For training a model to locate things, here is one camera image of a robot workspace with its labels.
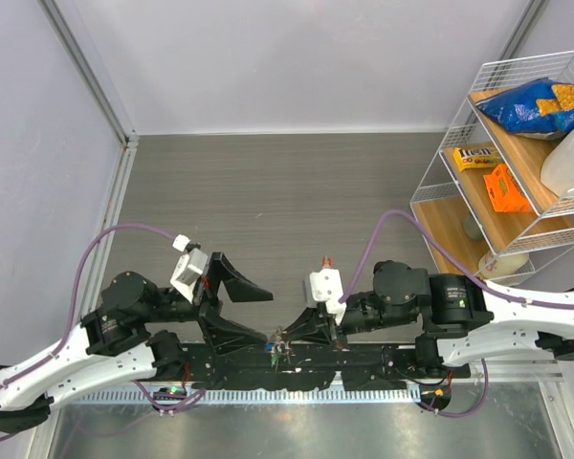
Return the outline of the keychain with keys and strap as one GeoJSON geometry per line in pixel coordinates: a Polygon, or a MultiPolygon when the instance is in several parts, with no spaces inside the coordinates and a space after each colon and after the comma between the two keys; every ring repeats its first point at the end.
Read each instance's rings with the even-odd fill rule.
{"type": "Polygon", "coordinates": [[[283,327],[277,327],[266,343],[265,351],[270,354],[271,366],[277,373],[280,365],[291,363],[291,341],[283,327]]]}

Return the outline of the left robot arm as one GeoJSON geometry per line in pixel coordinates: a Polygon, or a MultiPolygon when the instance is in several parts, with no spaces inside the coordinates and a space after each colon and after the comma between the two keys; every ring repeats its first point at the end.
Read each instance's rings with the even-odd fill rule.
{"type": "Polygon", "coordinates": [[[138,273],[120,273],[101,292],[98,309],[74,326],[63,345],[0,365],[0,432],[38,426],[74,398],[114,384],[184,377],[190,357],[177,335],[166,330],[152,335],[149,323],[225,326],[238,348],[264,342],[255,330],[221,318],[221,287],[232,302],[274,298],[221,252],[194,249],[182,255],[163,288],[138,273]]]}

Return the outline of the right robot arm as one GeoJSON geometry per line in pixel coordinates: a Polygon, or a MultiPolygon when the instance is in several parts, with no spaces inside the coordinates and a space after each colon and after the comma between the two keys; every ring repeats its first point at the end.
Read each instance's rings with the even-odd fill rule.
{"type": "Polygon", "coordinates": [[[430,274],[392,260],[378,262],[368,292],[338,297],[338,271],[323,268],[305,282],[308,305],[280,333],[291,341],[343,349],[347,336],[419,322],[413,363],[427,377],[472,361],[529,350],[574,361],[574,289],[553,293],[430,274]]]}

